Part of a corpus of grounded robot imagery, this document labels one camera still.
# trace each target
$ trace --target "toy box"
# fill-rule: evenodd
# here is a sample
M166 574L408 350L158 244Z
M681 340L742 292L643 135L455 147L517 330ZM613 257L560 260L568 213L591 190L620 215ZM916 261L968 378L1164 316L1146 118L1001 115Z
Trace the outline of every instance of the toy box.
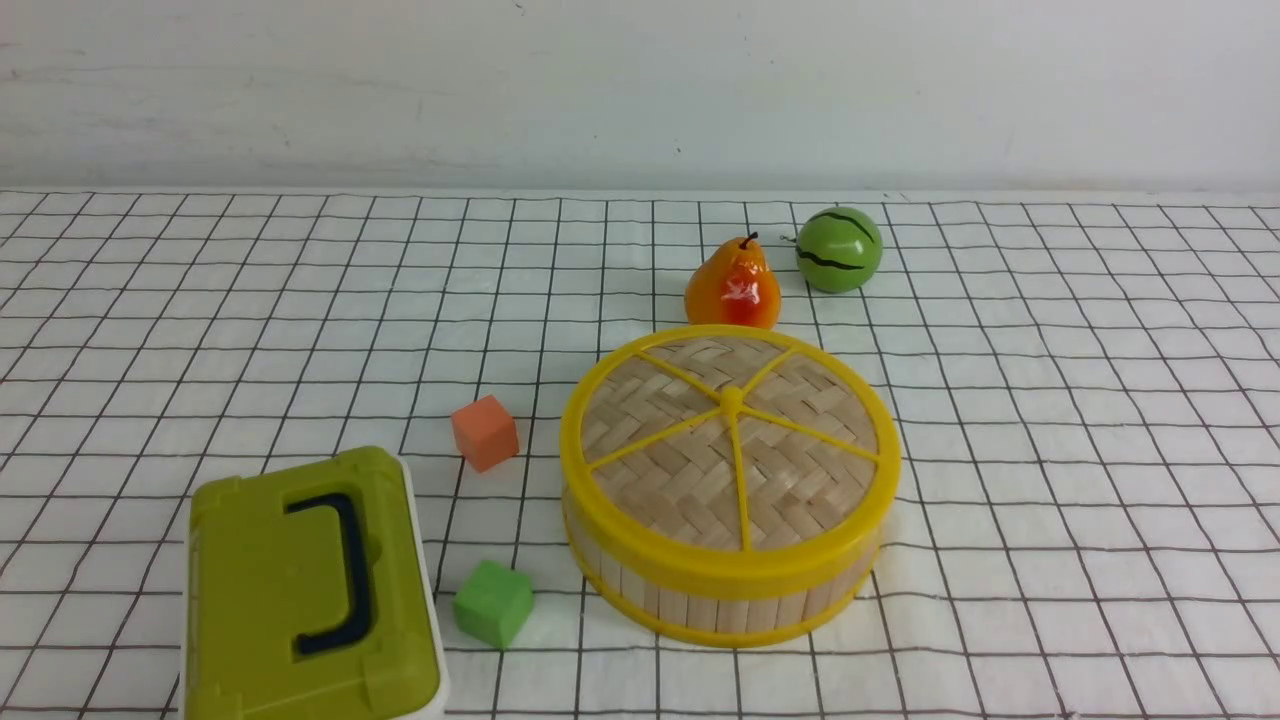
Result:
M196 491L187 720L442 715L420 538L408 469L376 447Z

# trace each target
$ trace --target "yellow plastic spoke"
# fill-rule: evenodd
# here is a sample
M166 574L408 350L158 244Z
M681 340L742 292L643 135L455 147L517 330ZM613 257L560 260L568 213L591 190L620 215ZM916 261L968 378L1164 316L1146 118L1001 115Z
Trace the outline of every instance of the yellow plastic spoke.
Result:
M751 525L746 511L746 471L742 470L742 437L737 430L737 414L728 416L728 438L733 446L733 479L737 482L737 521L741 525L742 552L751 552Z
M667 428L664 430L659 430L659 432L657 432L657 433L654 433L654 434L652 434L649 437L637 439L636 442L632 442L631 445L628 445L626 447L622 447L621 450L614 450L613 452L611 452L611 454L605 455L604 457L600 457L595 462L591 462L590 465L588 465L586 470L591 471L591 470L595 470L596 468L600 468L603 465L608 465L609 462L613 462L614 460L617 460L618 457L622 457L623 455L627 455L628 452L635 452L637 450L643 450L645 447L649 447L650 445L658 442L659 439L671 437L671 436L673 436L673 434L676 434L676 433L678 433L681 430L686 430L686 429L689 429L689 428L691 428L691 427L694 427L694 425L696 425L699 423L704 423L704 421L714 418L716 415L719 415L719 407L717 407L716 410L708 410L707 413L703 413L700 415L694 415L692 418L690 418L687 420L682 420L680 423L676 423L675 425L671 425L669 428Z
M780 352L777 357L774 357L773 360L769 360L768 363L765 363L764 366L760 368L759 370L756 370L755 374L751 375L751 379L746 380L746 384L742 386L742 395L746 395L746 393L751 392L753 389L755 389L755 386L760 384L760 380L763 380L765 375L768 375L769 373L772 373L773 369L777 368L778 365L781 365L783 360L786 360L787 357L791 357L795 354L796 354L796 348L795 347L788 347L786 350L786 352Z
M858 447L856 445L849 445L845 441L836 439L836 438L828 436L827 433L820 433L820 432L818 432L818 430L815 430L813 428L806 428L806 427L800 425L797 423L792 423L791 420L787 420L786 418L778 418L777 415L769 415L768 413L760 413L759 410L756 410L754 407L742 407L742 413L746 413L748 415L750 415L753 418L759 418L760 420L764 420L765 423L773 423L776 425L782 425L783 428L787 428L790 430L795 430L797 433L804 433L804 434L806 434L809 437L818 438L822 442L826 442L826 443L829 443L829 445L835 445L836 447L838 447L840 450L844 450L845 452L850 452L850 454L856 455L859 457L865 457L867 460L870 460L872 462L876 462L876 464L881 462L881 456L876 455L874 452L870 452L868 450L863 450L861 447Z
M701 391L704 395L707 395L708 397L710 397L716 402L719 402L719 393L718 392L716 392L714 389L707 387L701 380L699 380L698 378L690 375L685 370L682 370L682 369L672 365L671 363L667 363L666 360L663 360L660 357L654 357L653 355L649 355L648 352L637 352L636 357L640 357L641 360L646 360L649 363L653 363L658 368L662 368L662 370L666 372L668 375L671 375L673 378L678 378L681 380L685 380L686 383L689 383L690 386L698 388L699 391Z

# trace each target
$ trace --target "green watermelon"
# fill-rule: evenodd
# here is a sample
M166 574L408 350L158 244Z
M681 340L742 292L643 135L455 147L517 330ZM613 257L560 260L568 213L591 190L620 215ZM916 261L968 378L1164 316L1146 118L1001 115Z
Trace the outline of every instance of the green watermelon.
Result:
M879 228L852 208L827 208L809 218L796 237L796 265L823 292L861 287L879 268Z

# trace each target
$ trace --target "box handle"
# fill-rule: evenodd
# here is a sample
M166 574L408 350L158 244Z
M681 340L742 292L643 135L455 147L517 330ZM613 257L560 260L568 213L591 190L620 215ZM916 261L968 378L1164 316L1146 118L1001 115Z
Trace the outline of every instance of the box handle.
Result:
M351 612L338 626L320 633L301 633L294 638L298 655L306 657L317 652L335 650L364 639L374 626L374 592L369 580L369 562L365 559L365 542L360 534L360 516L349 495L333 492L307 500L300 500L285 506L284 511L300 512L312 507L333 507L342 528L342 551L347 562L348 593Z

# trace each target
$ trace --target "white wall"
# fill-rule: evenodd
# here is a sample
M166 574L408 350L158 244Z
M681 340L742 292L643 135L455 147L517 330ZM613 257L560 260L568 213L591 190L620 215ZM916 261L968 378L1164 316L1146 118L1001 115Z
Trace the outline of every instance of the white wall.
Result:
M19 183L1280 190L1280 1L3 0Z

